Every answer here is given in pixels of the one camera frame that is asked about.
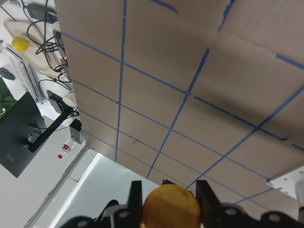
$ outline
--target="black device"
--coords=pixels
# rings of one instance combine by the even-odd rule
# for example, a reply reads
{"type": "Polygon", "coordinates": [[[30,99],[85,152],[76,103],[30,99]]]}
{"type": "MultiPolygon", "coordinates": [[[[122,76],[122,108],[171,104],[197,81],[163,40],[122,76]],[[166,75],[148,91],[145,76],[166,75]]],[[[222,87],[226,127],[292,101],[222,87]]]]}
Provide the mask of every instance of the black device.
{"type": "Polygon", "coordinates": [[[36,103],[26,92],[0,120],[0,163],[15,177],[18,177],[35,157],[35,151],[28,150],[46,128],[36,103]]]}
{"type": "Polygon", "coordinates": [[[15,80],[15,76],[8,69],[4,67],[0,68],[0,76],[11,81],[15,80]]]}
{"type": "Polygon", "coordinates": [[[71,137],[74,138],[78,144],[82,144],[83,141],[85,140],[85,134],[84,131],[82,130],[81,122],[78,119],[75,119],[70,124],[70,133],[71,133],[71,137]]]}
{"type": "Polygon", "coordinates": [[[31,18],[35,18],[37,20],[44,20],[45,12],[47,12],[47,23],[53,24],[55,21],[58,21],[56,12],[49,7],[45,9],[44,6],[31,3],[26,6],[26,9],[28,10],[28,13],[31,18]]]}
{"type": "MultiPolygon", "coordinates": [[[[270,211],[256,220],[239,205],[220,203],[206,180],[196,181],[196,199],[204,228],[304,228],[304,224],[282,212],[270,211]]],[[[98,218],[75,217],[61,228],[139,228],[142,203],[142,183],[132,181],[127,205],[112,200],[98,218]]]]}

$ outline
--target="white cup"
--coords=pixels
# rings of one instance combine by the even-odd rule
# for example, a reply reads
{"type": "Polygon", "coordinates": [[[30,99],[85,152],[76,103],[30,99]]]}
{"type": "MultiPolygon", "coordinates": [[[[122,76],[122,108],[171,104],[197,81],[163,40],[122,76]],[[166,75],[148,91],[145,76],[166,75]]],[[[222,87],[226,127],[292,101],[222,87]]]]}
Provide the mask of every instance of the white cup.
{"type": "Polygon", "coordinates": [[[65,95],[62,98],[62,100],[64,103],[66,103],[68,106],[70,106],[72,108],[77,107],[77,101],[76,101],[74,90],[71,90],[67,95],[65,95]]]}

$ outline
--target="black cable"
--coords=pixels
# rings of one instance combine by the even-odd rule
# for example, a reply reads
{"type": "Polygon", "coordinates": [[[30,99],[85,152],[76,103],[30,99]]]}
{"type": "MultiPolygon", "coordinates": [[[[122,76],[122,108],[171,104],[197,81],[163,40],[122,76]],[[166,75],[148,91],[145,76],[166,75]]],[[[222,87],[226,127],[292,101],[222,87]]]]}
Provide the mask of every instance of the black cable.
{"type": "Polygon", "coordinates": [[[6,12],[7,13],[7,15],[9,15],[14,21],[17,21],[16,19],[14,19],[13,18],[13,16],[12,15],[10,15],[2,6],[0,6],[1,7],[1,9],[3,9],[4,10],[4,12],[6,12]]]}
{"type": "Polygon", "coordinates": [[[47,64],[48,64],[48,66],[53,70],[53,71],[55,71],[55,72],[57,72],[57,73],[60,73],[61,72],[61,70],[63,69],[63,67],[62,66],[65,66],[65,65],[59,65],[59,66],[57,66],[57,67],[60,67],[59,69],[55,69],[55,68],[53,68],[52,66],[51,66],[51,64],[50,64],[50,62],[49,62],[49,59],[48,59],[48,57],[47,57],[47,54],[46,54],[46,52],[53,52],[53,51],[57,51],[58,49],[55,49],[54,48],[54,46],[57,46],[57,47],[60,47],[60,48],[62,48],[63,49],[63,51],[64,51],[64,48],[60,45],[60,44],[57,44],[57,43],[54,43],[54,42],[49,42],[52,38],[50,38],[50,39],[48,39],[47,41],[46,41],[46,21],[47,21],[47,7],[48,7],[48,0],[46,1],[46,4],[45,4],[45,18],[44,18],[44,20],[37,20],[37,21],[32,21],[28,16],[27,16],[27,14],[26,14],[26,12],[25,12],[25,8],[26,8],[26,6],[25,6],[25,4],[24,4],[24,2],[23,2],[23,0],[21,0],[21,3],[22,3],[22,9],[23,9],[23,12],[24,12],[24,14],[25,14],[25,16],[29,19],[29,21],[31,22],[31,24],[28,26],[28,29],[27,29],[27,36],[28,36],[28,38],[32,41],[32,42],[34,42],[35,44],[37,44],[37,45],[39,45],[39,48],[38,48],[38,50],[36,51],[36,55],[37,54],[39,54],[39,53],[41,53],[41,52],[44,52],[44,56],[45,56],[45,58],[46,58],[46,62],[47,62],[47,64]],[[39,23],[39,22],[44,22],[44,30],[45,30],[45,32],[44,32],[44,36],[43,36],[43,43],[42,44],[40,44],[40,43],[38,43],[37,41],[35,41],[34,39],[32,39],[31,37],[30,37],[30,35],[29,35],[29,29],[30,29],[30,27],[32,27],[32,26],[35,26],[36,28],[37,28],[37,30],[39,30],[38,29],[38,27],[36,26],[36,24],[37,23],[39,23]]]}
{"type": "MultiPolygon", "coordinates": [[[[52,129],[52,128],[54,128],[54,127],[59,127],[60,125],[61,125],[62,123],[58,123],[58,124],[56,124],[56,125],[54,125],[54,126],[52,126],[52,127],[38,127],[38,126],[35,126],[35,127],[37,127],[37,128],[39,128],[39,129],[41,129],[41,130],[45,130],[45,129],[52,129]]],[[[76,123],[76,124],[73,124],[73,125],[70,125],[70,126],[68,126],[68,127],[72,127],[72,126],[75,126],[75,125],[78,125],[79,123],[76,123]]]]}
{"type": "Polygon", "coordinates": [[[60,76],[62,76],[62,75],[63,75],[63,73],[60,73],[60,74],[58,75],[58,77],[57,77],[57,80],[58,80],[59,82],[64,83],[64,84],[72,82],[72,81],[65,82],[65,81],[60,80],[60,76]]]}
{"type": "Polygon", "coordinates": [[[70,91],[72,90],[72,88],[69,87],[66,83],[59,83],[60,81],[57,81],[55,78],[54,78],[54,82],[56,82],[57,84],[65,87],[65,88],[68,88],[70,91]]]}
{"type": "MultiPolygon", "coordinates": [[[[79,125],[79,124],[76,123],[76,124],[70,125],[70,126],[68,126],[68,127],[72,127],[72,126],[76,126],[76,125],[79,125]]],[[[63,128],[57,129],[57,130],[55,130],[55,132],[56,132],[56,131],[60,131],[60,130],[62,130],[62,129],[66,129],[66,128],[68,128],[68,127],[63,127],[63,128]]]]}
{"type": "Polygon", "coordinates": [[[33,21],[28,17],[28,15],[25,13],[25,8],[26,8],[26,6],[25,6],[23,0],[21,0],[21,4],[22,4],[22,10],[23,10],[25,16],[28,18],[28,20],[29,20],[30,22],[33,22],[33,21]]]}

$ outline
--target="screw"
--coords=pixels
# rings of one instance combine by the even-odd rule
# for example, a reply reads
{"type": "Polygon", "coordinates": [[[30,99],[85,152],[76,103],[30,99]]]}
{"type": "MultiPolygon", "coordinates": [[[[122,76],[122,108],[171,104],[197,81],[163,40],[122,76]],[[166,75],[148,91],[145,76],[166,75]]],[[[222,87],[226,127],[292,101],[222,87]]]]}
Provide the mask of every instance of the screw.
{"type": "Polygon", "coordinates": [[[87,224],[89,224],[87,220],[80,220],[79,222],[77,222],[77,228],[86,227],[87,224]]]}
{"type": "Polygon", "coordinates": [[[230,216],[234,216],[234,215],[237,214],[237,211],[234,208],[227,208],[225,210],[225,213],[228,214],[228,215],[230,215],[230,216]]]}
{"type": "Polygon", "coordinates": [[[277,214],[270,214],[268,218],[273,222],[279,222],[281,220],[280,216],[277,214]]]}

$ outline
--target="plastic bottle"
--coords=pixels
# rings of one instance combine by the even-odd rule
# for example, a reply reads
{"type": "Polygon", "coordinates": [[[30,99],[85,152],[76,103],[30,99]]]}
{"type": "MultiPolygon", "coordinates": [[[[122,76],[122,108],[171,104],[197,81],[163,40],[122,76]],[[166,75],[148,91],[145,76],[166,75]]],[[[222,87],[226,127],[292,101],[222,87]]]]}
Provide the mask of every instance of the plastic bottle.
{"type": "Polygon", "coordinates": [[[69,153],[71,149],[76,145],[76,139],[71,137],[69,138],[65,144],[60,149],[60,154],[58,155],[58,158],[62,159],[63,155],[69,153]]]}

